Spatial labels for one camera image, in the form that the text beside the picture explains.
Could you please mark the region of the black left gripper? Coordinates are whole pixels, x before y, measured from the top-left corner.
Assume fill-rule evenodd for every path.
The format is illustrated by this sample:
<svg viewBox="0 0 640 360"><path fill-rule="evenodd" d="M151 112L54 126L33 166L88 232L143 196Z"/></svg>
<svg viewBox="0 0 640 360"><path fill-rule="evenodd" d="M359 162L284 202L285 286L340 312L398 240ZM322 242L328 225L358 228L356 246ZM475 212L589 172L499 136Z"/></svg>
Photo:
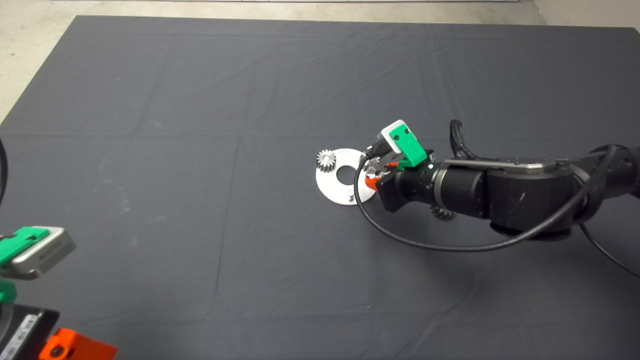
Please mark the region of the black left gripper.
<svg viewBox="0 0 640 360"><path fill-rule="evenodd" d="M56 310L2 302L0 306L2 360L114 360L118 348L69 328L58 328Z"/></svg>

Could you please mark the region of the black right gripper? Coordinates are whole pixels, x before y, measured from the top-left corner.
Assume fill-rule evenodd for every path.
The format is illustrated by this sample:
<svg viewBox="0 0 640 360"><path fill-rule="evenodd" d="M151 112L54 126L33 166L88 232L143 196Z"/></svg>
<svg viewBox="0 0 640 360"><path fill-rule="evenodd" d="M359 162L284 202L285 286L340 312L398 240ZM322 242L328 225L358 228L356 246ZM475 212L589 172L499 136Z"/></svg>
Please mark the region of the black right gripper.
<svg viewBox="0 0 640 360"><path fill-rule="evenodd" d="M435 176L439 170L439 162L427 162L404 170L399 169L398 161L386 162L383 171L388 173L382 177L365 176L364 185L377 192L382 207L392 214L413 202L436 207Z"/></svg>

